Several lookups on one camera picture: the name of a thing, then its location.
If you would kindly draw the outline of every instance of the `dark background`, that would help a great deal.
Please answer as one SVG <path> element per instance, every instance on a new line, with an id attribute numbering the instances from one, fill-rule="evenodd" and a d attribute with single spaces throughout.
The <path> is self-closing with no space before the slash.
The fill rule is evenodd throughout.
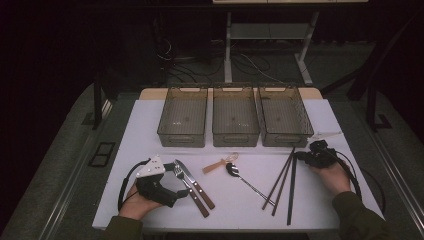
<path id="1" fill-rule="evenodd" d="M 156 1 L 120 2 L 131 9 L 134 4 Z M 88 3 L 103 6 L 113 1 Z M 164 81 L 164 73 L 155 48 L 160 48 L 163 36 L 207 60 L 210 40 L 222 39 L 225 34 L 223 11 L 159 14 L 133 8 L 125 13 L 113 7 L 97 11 L 79 6 L 79 2 L 70 0 L 0 0 L 0 232 L 73 103 L 96 76 L 109 98 L 158 86 Z M 370 0 L 366 6 L 321 9 L 314 42 L 368 41 L 384 46 L 422 1 Z M 310 10 L 291 9 L 285 16 L 296 19 L 297 11 Z M 257 20 L 248 11 L 237 16 Z M 281 20 L 267 16 L 267 21 Z M 423 22 L 421 11 L 390 51 L 376 78 L 381 91 L 424 142 L 419 106 L 406 107 L 424 103 L 423 35 L 419 34 Z"/>

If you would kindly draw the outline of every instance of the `white table surface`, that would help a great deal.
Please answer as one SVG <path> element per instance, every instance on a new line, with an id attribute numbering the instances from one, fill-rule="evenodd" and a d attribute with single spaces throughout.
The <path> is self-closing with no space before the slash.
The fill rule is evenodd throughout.
<path id="1" fill-rule="evenodd" d="M 322 135 L 341 133 L 340 126 L 327 100 L 304 100 L 305 108 L 315 133 Z M 117 200 L 122 180 L 138 162 L 159 154 L 164 163 L 175 159 L 182 161 L 194 175 L 216 207 L 203 218 L 193 200 L 188 196 L 177 200 L 173 208 L 155 209 L 143 219 L 146 232 L 203 231 L 203 232 L 306 232 L 337 229 L 339 220 L 331 206 L 332 196 L 319 177 L 312 173 L 303 161 L 298 161 L 292 224 L 287 226 L 287 209 L 290 189 L 290 173 L 281 195 L 275 216 L 272 206 L 262 210 L 264 199 L 240 179 L 231 177 L 222 166 L 208 174 L 201 169 L 225 158 L 232 152 L 239 157 L 234 162 L 240 175 L 268 195 L 281 171 L 290 148 L 263 147 L 259 137 L 257 147 L 216 148 L 212 141 L 212 101 L 207 107 L 206 146 L 204 148 L 164 148 L 156 133 L 164 100 L 138 100 L 131 113 L 125 134 L 114 161 L 92 226 L 104 229 L 112 216 L 117 215 Z M 381 217 L 382 213 L 366 184 L 349 149 L 344 135 L 326 139 L 330 148 L 345 154 L 353 163 L 366 207 Z M 308 148 L 296 151 L 309 151 Z M 172 190 L 184 189 L 183 183 L 167 172 L 161 184 Z M 278 188 L 271 200 L 275 201 Z"/>

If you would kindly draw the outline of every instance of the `gray storage bin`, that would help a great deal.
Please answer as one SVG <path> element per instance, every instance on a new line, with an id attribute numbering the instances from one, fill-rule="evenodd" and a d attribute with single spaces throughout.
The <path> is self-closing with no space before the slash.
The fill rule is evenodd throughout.
<path id="1" fill-rule="evenodd" d="M 305 147 L 314 134 L 296 86 L 261 83 L 257 94 L 262 145 L 265 147 Z"/>
<path id="2" fill-rule="evenodd" d="M 259 121 L 251 83 L 215 83 L 213 87 L 213 145 L 255 147 Z"/>
<path id="3" fill-rule="evenodd" d="M 208 84 L 173 84 L 163 106 L 157 133 L 164 147 L 205 146 Z"/>

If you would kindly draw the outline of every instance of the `spoon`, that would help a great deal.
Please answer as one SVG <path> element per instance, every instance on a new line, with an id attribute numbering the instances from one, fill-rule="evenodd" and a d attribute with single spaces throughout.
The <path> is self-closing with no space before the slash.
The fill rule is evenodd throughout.
<path id="1" fill-rule="evenodd" d="M 244 178 L 242 178 L 239 174 L 239 170 L 236 167 L 236 165 L 234 165 L 233 163 L 229 162 L 227 163 L 227 165 L 225 166 L 227 168 L 227 172 L 233 176 L 233 177 L 238 177 L 240 178 L 240 180 L 242 180 L 244 183 L 247 184 L 247 186 L 249 186 L 251 189 L 253 189 L 253 191 L 255 191 L 257 194 L 259 194 L 259 196 L 261 196 L 263 199 L 267 200 L 267 197 L 265 195 L 263 195 L 258 189 L 256 189 L 254 186 L 252 186 L 252 184 L 248 183 L 246 180 L 244 180 Z M 272 206 L 275 206 L 275 203 L 271 200 L 268 200 L 269 203 Z"/>

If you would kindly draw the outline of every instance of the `chopsticks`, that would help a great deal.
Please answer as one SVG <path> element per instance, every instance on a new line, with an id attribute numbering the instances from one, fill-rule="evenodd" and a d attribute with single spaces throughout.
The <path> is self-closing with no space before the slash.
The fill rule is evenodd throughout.
<path id="1" fill-rule="evenodd" d="M 280 189 L 278 191 L 277 200 L 275 201 L 274 209 L 272 210 L 272 216 L 275 216 L 275 212 L 277 211 L 278 203 L 280 202 L 281 193 L 283 192 L 284 183 L 286 181 L 290 165 L 292 165 L 292 175 L 291 175 L 291 182 L 290 182 L 290 196 L 289 196 L 289 208 L 288 208 L 288 215 L 287 215 L 287 225 L 291 224 L 291 215 L 293 210 L 293 194 L 294 194 L 294 184 L 295 184 L 295 177 L 296 177 L 296 160 L 297 158 L 294 156 L 295 147 L 293 147 L 292 151 L 290 152 L 289 157 L 286 160 L 286 163 L 283 166 L 283 169 L 281 170 L 280 174 L 278 175 L 277 180 L 274 183 L 274 186 L 271 189 L 271 192 L 268 194 L 264 205 L 262 206 L 262 210 L 265 210 L 266 206 L 268 205 L 270 198 L 272 194 L 275 191 L 275 188 L 277 187 L 278 183 L 280 182 L 281 177 L 283 176 L 283 180 L 280 185 Z"/>
<path id="2" fill-rule="evenodd" d="M 289 196 L 289 209 L 287 212 L 287 226 L 291 224 L 291 217 L 293 212 L 293 197 L 294 197 L 294 185 L 296 181 L 296 165 L 297 165 L 297 157 L 293 158 L 293 167 L 292 167 L 292 176 L 290 182 L 290 196 Z"/>

